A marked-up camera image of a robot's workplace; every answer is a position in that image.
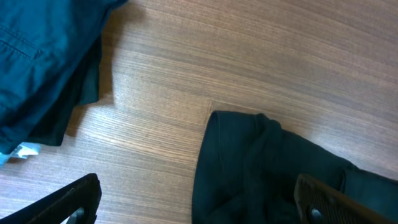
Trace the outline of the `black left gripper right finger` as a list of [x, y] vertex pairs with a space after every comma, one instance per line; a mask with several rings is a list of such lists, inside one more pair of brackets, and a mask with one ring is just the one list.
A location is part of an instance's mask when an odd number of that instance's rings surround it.
[[393, 224], [308, 174], [300, 174], [294, 199], [302, 224]]

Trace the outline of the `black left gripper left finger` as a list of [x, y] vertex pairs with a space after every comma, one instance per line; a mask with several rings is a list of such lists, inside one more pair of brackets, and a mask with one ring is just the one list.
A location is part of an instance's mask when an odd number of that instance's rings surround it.
[[90, 173], [1, 219], [1, 224], [94, 224], [101, 200], [98, 176]]

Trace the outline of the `black polo shirt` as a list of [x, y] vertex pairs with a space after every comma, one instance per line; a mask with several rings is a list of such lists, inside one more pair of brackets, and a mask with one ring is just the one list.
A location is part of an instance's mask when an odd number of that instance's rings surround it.
[[396, 181], [360, 169], [263, 114], [214, 111], [198, 156], [192, 222], [298, 223], [300, 174], [397, 220]]

